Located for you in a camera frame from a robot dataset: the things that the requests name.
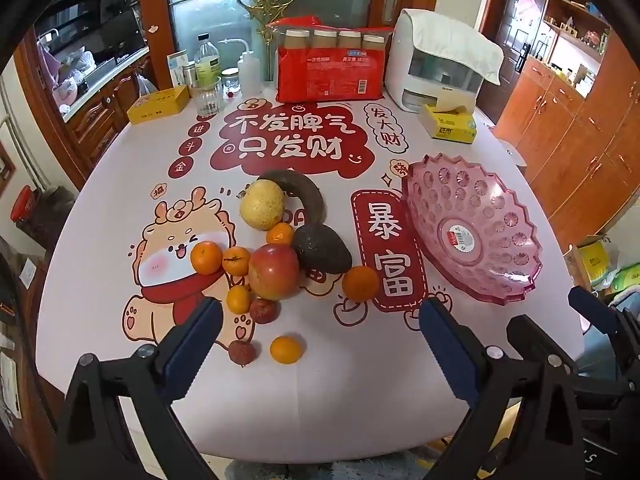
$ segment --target yellow package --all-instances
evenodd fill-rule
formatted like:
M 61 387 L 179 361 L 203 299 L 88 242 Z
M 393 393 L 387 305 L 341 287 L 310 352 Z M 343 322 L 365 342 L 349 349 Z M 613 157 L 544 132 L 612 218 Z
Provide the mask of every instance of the yellow package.
M 471 144 L 476 138 L 476 122 L 466 111 L 434 113 L 431 107 L 423 105 L 418 119 L 433 139 L 453 140 Z
M 140 97 L 127 111 L 131 124 L 179 114 L 189 102 L 189 90 L 186 86 L 169 88 Z
M 589 275 L 591 285 L 597 285 L 598 282 L 607 275 L 609 271 L 609 255 L 602 244 L 598 240 L 593 244 L 578 248 L 580 257 L 584 264 L 584 268 Z

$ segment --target blue gripper pad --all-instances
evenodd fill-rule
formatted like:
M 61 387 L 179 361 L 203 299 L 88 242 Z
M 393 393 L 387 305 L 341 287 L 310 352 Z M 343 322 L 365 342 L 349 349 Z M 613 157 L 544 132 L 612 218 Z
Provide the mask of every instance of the blue gripper pad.
M 172 328 L 158 345 L 160 352 L 165 342 L 169 348 L 172 344 L 175 345 L 173 354 L 164 365 L 164 387 L 160 391 L 162 400 L 169 404 L 187 394 L 205 357 L 218 338 L 222 329 L 222 304 L 213 298 L 205 298 L 191 316 L 196 316 L 196 319 L 190 317 L 184 325 Z M 179 329 L 188 331 L 180 334 Z M 173 331 L 182 336 L 181 340 L 171 341 L 170 335 Z
M 422 302 L 418 322 L 451 391 L 472 408 L 479 398 L 478 369 L 458 338 L 466 327 L 459 325 L 437 298 Z
M 581 286 L 574 286 L 569 291 L 569 305 L 603 334 L 614 335 L 618 331 L 617 311 L 609 308 Z

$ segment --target yellow box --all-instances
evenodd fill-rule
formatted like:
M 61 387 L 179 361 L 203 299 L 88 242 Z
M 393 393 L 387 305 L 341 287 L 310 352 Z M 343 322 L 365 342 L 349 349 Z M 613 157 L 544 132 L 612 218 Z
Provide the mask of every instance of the yellow box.
M 127 111 L 131 124 L 179 114 L 189 102 L 189 90 L 186 86 L 169 88 L 140 97 Z
M 471 144 L 476 138 L 476 122 L 471 114 L 453 110 L 434 113 L 431 107 L 423 105 L 418 119 L 433 139 L 453 140 Z

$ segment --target plastic bottle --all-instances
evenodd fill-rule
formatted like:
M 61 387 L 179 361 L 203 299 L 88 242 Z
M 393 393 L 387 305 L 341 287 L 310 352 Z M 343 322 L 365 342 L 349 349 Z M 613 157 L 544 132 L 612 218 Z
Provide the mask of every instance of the plastic bottle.
M 246 49 L 238 60 L 238 76 L 242 97 L 257 96 L 262 92 L 262 69 L 260 68 L 260 60 L 254 54 L 253 50 L 249 50 L 249 45 L 245 40 L 230 38 L 229 40 L 222 40 L 220 43 L 232 43 L 235 41 L 244 43 Z
M 209 41 L 208 34 L 198 36 L 200 46 L 196 53 L 196 74 L 200 85 L 211 85 L 216 77 L 222 76 L 220 53 Z

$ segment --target orange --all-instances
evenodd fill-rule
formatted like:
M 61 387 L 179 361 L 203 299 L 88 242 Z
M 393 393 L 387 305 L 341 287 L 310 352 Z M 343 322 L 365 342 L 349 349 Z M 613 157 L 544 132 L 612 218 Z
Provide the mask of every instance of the orange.
M 274 361 L 292 365 L 302 357 L 302 346 L 292 337 L 281 335 L 271 342 L 269 353 Z
M 268 244 L 291 245 L 296 230 L 286 222 L 280 222 L 267 232 Z
M 241 316 L 249 312 L 249 306 L 251 305 L 251 294 L 249 289 L 244 285 L 234 285 L 229 289 L 226 294 L 226 307 L 236 314 Z
M 231 276 L 246 276 L 249 273 L 251 255 L 244 247 L 229 247 L 222 253 L 222 268 Z
M 222 250 L 214 242 L 198 242 L 191 250 L 190 260 L 198 274 L 213 274 L 222 265 Z
M 370 267 L 356 266 L 349 269 L 342 279 L 344 295 L 355 303 L 372 300 L 380 288 L 380 279 Z

